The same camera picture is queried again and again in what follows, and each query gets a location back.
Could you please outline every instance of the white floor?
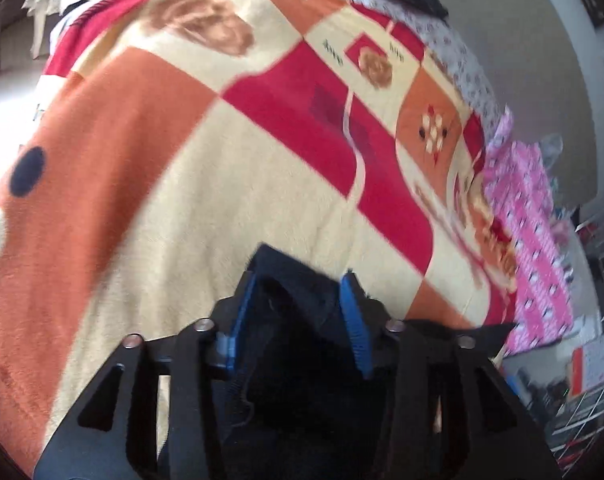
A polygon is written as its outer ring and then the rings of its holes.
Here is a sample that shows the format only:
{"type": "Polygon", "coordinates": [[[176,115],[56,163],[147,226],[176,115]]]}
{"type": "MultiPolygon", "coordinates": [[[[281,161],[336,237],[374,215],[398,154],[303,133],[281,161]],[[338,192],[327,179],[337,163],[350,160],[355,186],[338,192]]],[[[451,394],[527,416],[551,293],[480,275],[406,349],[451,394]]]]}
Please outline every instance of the white floor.
{"type": "MultiPolygon", "coordinates": [[[[47,23],[50,30],[54,18],[47,23]]],[[[19,145],[32,133],[35,112],[34,90],[48,57],[48,41],[42,56],[30,58],[33,25],[30,18],[17,22],[2,33],[0,72],[0,178],[15,160],[19,145]]]]}

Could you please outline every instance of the pink fabric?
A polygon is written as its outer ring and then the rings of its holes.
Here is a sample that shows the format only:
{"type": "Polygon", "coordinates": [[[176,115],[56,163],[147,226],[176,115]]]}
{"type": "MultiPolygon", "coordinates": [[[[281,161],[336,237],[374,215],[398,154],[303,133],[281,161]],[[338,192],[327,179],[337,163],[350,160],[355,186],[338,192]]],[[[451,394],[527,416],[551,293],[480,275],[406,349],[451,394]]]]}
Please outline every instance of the pink fabric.
{"type": "Polygon", "coordinates": [[[517,327],[507,352],[551,343],[573,324],[568,288],[549,226],[553,199],[540,149],[511,140],[513,118],[506,108],[486,148],[484,193],[515,243],[517,327]]]}

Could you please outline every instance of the dark blue oval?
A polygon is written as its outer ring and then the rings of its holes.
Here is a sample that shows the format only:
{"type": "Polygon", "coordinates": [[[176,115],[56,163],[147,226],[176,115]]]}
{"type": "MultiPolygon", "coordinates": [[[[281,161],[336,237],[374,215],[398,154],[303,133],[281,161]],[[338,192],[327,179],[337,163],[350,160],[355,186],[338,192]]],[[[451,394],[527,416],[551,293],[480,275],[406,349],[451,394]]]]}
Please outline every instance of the dark blue oval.
{"type": "Polygon", "coordinates": [[[10,176],[8,187],[11,195],[19,197],[28,195],[41,178],[45,162],[44,150],[39,146],[28,150],[19,159],[13,174],[10,176]]]}

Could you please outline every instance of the patterned blanket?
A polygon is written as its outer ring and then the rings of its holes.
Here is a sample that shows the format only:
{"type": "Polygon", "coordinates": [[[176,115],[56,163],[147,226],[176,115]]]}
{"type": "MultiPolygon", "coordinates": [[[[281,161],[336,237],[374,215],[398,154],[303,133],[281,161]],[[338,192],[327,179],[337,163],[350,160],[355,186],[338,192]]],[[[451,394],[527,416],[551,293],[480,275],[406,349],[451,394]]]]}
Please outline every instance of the patterned blanket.
{"type": "Polygon", "coordinates": [[[474,185],[479,118],[383,14],[103,0],[38,95],[0,183],[0,442],[27,472],[124,335],[205,316],[261,242],[354,269],[394,317],[513,317],[511,243],[474,185]]]}

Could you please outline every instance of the screw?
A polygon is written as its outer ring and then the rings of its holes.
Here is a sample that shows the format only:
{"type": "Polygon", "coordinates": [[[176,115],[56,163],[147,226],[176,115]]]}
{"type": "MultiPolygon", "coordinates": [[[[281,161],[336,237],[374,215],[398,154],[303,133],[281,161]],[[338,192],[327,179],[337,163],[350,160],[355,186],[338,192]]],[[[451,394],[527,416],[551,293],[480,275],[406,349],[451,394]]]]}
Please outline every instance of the screw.
{"type": "Polygon", "coordinates": [[[208,332],[215,327],[215,323],[210,317],[203,317],[195,321],[195,330],[198,332],[208,332]]]}
{"type": "Polygon", "coordinates": [[[458,336],[458,346],[466,350],[476,347],[476,340],[469,335],[458,336]]]}
{"type": "Polygon", "coordinates": [[[386,322],[386,329],[389,332],[404,332],[404,322],[399,319],[389,319],[386,322]]]}
{"type": "Polygon", "coordinates": [[[129,334],[122,340],[124,348],[135,348],[140,346],[144,339],[139,334],[129,334]]]}

